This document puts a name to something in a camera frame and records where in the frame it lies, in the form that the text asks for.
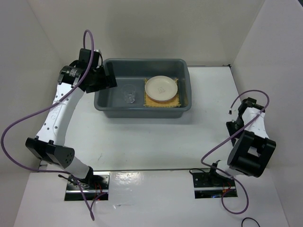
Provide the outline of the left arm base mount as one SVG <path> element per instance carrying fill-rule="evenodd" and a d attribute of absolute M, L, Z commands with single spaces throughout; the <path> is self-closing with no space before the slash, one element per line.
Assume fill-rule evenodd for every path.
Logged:
<path fill-rule="evenodd" d="M 110 172 L 96 171 L 94 175 L 101 178 L 97 183 L 92 186 L 87 186 L 79 182 L 81 189 L 85 195 L 86 200 L 93 201 L 107 201 L 108 200 L 108 190 L 109 190 L 109 180 Z M 67 180 L 66 190 L 65 190 L 65 201 L 83 201 L 82 194 L 80 192 L 79 186 L 75 183 L 72 177 L 64 177 Z"/>

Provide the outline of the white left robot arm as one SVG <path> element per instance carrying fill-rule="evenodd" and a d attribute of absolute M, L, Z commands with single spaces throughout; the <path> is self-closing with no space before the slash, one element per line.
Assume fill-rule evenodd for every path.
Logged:
<path fill-rule="evenodd" d="M 102 177 L 92 167 L 75 157 L 73 148 L 66 147 L 65 136 L 76 105 L 84 93 L 94 93 L 117 86 L 113 65 L 104 69 L 99 50 L 82 48 L 78 60 L 64 66 L 59 74 L 56 95 L 47 118 L 34 138 L 27 138 L 26 147 L 40 160 L 62 168 L 77 178 L 83 189 L 98 184 Z"/>

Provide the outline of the clear plastic cup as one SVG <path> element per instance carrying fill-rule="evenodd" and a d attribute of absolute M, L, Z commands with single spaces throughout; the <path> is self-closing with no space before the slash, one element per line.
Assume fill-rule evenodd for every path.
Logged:
<path fill-rule="evenodd" d="M 136 88 L 134 85 L 131 84 L 123 85 L 121 91 L 126 103 L 132 104 L 135 102 Z"/>

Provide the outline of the woven bamboo mat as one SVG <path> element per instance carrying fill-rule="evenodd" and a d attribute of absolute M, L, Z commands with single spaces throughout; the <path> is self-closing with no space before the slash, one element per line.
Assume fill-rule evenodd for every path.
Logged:
<path fill-rule="evenodd" d="M 176 99 L 170 101 L 170 102 L 165 102 L 165 103 L 157 103 L 153 102 L 152 100 L 149 100 L 147 98 L 147 94 L 144 91 L 144 106 L 145 107 L 164 107 L 164 108 L 173 108 L 173 107 L 180 107 L 180 100 L 179 100 L 179 94 L 177 92 L 176 94 Z"/>

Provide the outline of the pink plate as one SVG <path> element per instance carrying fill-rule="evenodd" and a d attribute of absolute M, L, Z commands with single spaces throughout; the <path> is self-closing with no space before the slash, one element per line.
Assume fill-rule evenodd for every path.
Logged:
<path fill-rule="evenodd" d="M 147 98 L 148 98 L 149 100 L 152 100 L 153 102 L 165 103 L 165 102 L 170 102 L 170 101 L 176 99 L 176 96 L 174 96 L 174 97 L 172 97 L 172 98 L 170 98 L 170 99 L 167 99 L 167 100 L 156 100 L 156 99 L 153 99 L 153 98 L 151 98 L 151 97 L 149 97 L 149 96 L 147 96 Z"/>

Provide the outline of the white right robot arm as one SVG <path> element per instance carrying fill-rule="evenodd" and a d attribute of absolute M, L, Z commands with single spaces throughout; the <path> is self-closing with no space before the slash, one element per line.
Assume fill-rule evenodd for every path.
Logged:
<path fill-rule="evenodd" d="M 236 121 L 226 123 L 229 134 L 233 135 L 251 121 L 262 108 L 263 106 L 258 105 L 255 99 L 250 97 L 244 99 L 238 108 Z M 263 174 L 276 149 L 276 142 L 266 133 L 264 118 L 265 112 L 262 112 L 252 124 L 232 139 L 233 148 L 227 160 L 218 160 L 212 164 L 226 174 L 217 169 L 210 169 L 207 180 L 211 185 L 218 186 L 231 176 L 260 177 Z"/>

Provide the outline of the grey plastic bin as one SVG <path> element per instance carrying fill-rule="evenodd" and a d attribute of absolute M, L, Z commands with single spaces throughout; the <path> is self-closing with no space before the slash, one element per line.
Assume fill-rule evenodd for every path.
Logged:
<path fill-rule="evenodd" d="M 179 118 L 192 106 L 192 90 L 187 64 L 182 59 L 106 59 L 106 73 L 113 71 L 117 87 L 95 93 L 94 107 L 108 118 Z M 147 107 L 145 80 L 167 76 L 177 80 L 179 107 Z M 135 101 L 125 101 L 122 88 L 133 85 Z"/>

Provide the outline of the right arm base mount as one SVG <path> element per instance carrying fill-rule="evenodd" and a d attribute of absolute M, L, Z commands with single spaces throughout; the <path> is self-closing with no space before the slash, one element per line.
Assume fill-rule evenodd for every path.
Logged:
<path fill-rule="evenodd" d="M 189 173 L 193 179 L 196 199 L 237 197 L 235 182 L 229 178 L 218 175 L 212 169 L 192 168 Z"/>

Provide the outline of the cream plate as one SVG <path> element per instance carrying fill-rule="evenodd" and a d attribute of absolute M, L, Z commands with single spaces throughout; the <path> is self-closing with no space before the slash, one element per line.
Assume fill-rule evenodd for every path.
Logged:
<path fill-rule="evenodd" d="M 174 97 L 178 92 L 175 80 L 167 76 L 155 76 L 145 83 L 145 93 L 156 100 L 167 100 Z"/>

